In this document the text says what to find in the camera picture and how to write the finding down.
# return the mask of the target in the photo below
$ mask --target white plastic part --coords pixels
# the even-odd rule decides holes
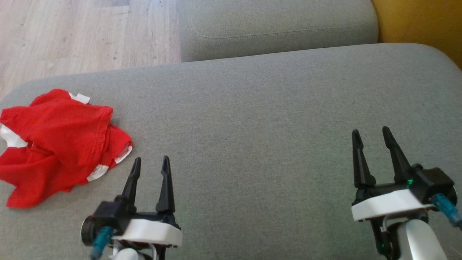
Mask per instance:
[[[132,219],[123,235],[114,236],[112,239],[180,247],[183,233],[170,224]]]
[[[448,260],[432,228],[417,219],[398,227],[400,260]]]
[[[0,136],[6,141],[8,147],[27,147],[27,143],[5,125],[0,128]]]
[[[111,257],[112,260],[145,260],[145,257],[138,253],[135,249],[122,249],[117,255]]]
[[[355,221],[431,207],[422,204],[409,189],[369,198],[351,207]]]

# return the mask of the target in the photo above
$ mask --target sofa cushion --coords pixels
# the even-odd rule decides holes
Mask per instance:
[[[180,0],[183,62],[376,43],[370,0]]]
[[[53,88],[114,108],[134,149],[103,177],[27,210],[0,206],[3,260],[86,259],[80,225],[122,192],[142,157],[136,206],[152,211],[169,155],[183,246],[167,260],[382,259],[356,223],[351,132],[378,183],[393,181],[382,126],[408,160],[462,188],[462,72],[418,44],[372,44],[69,75],[26,83],[0,108]],[[0,204],[13,190],[0,182]],[[462,234],[430,214],[449,259]]]

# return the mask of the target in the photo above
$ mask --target gray sofa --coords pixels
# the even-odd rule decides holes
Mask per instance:
[[[382,259],[356,223],[351,132],[378,183],[393,168],[381,127],[411,163],[460,189],[462,72],[428,46],[367,44],[60,76],[19,86],[0,108],[53,88],[114,108],[132,154],[102,178],[27,210],[0,207],[0,259],[87,259],[80,225],[143,159],[136,206],[152,211],[170,157],[183,246],[167,259]],[[13,187],[0,182],[0,204]],[[462,234],[430,214],[449,259]]]

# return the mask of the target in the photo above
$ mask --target blue cable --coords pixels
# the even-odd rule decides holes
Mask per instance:
[[[101,231],[99,231],[98,236],[93,242],[93,250],[90,254],[90,260],[98,260],[101,258],[104,248],[107,244],[109,244],[109,242],[111,242],[113,232],[114,230],[108,226],[104,226]]]
[[[457,208],[441,193],[435,194],[432,200],[436,208],[449,219],[454,227],[462,229],[462,218],[457,213]]]

